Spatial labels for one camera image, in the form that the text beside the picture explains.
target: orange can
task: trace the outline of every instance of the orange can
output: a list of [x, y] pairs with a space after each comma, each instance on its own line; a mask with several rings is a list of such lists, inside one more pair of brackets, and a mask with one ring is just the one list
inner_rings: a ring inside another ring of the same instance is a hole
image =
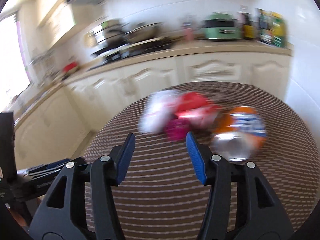
[[235, 106], [221, 119], [214, 133], [213, 146], [229, 161], [248, 159], [267, 138], [263, 120], [249, 106]]

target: green appliance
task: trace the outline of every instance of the green appliance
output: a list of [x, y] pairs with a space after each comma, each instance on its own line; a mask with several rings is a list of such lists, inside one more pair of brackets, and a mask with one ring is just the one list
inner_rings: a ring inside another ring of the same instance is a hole
[[214, 13], [204, 22], [204, 35], [210, 40], [235, 40], [241, 39], [241, 29], [236, 27], [232, 15]]

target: red package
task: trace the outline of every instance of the red package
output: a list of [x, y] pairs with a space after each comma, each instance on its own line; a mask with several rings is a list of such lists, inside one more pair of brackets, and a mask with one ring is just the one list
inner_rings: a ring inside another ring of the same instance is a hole
[[187, 111], [190, 109], [199, 108], [201, 106], [211, 105], [207, 98], [200, 95], [197, 92], [185, 93], [180, 97], [180, 103], [177, 108], [177, 112]]
[[210, 128], [221, 111], [221, 106], [211, 104], [196, 109], [177, 112], [179, 119], [186, 119], [196, 129]]

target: round table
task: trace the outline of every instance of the round table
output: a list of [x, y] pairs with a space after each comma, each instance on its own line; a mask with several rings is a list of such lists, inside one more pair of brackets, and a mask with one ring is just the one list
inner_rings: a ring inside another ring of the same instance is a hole
[[[258, 111], [268, 139], [251, 160], [268, 179], [297, 230], [313, 208], [319, 181], [318, 149], [300, 117], [284, 102], [252, 85], [192, 82], [170, 89], [199, 92], [222, 105], [224, 111], [236, 105], [252, 106]], [[131, 104], [108, 122], [84, 158], [95, 161], [133, 132], [136, 147], [127, 176], [119, 187], [113, 187], [126, 239], [196, 239], [210, 187], [196, 179], [184, 140], [172, 142], [165, 134], [138, 132], [145, 102], [143, 98]], [[210, 134], [196, 136], [200, 143], [210, 145]], [[85, 201], [88, 227], [94, 230], [89, 186]], [[236, 185], [232, 185], [229, 230], [235, 215]]]

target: window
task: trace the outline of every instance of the window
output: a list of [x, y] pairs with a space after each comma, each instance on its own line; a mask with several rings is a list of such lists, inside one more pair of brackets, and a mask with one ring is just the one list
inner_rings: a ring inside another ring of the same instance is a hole
[[0, 111], [30, 84], [20, 52], [18, 30], [15, 15], [0, 21]]

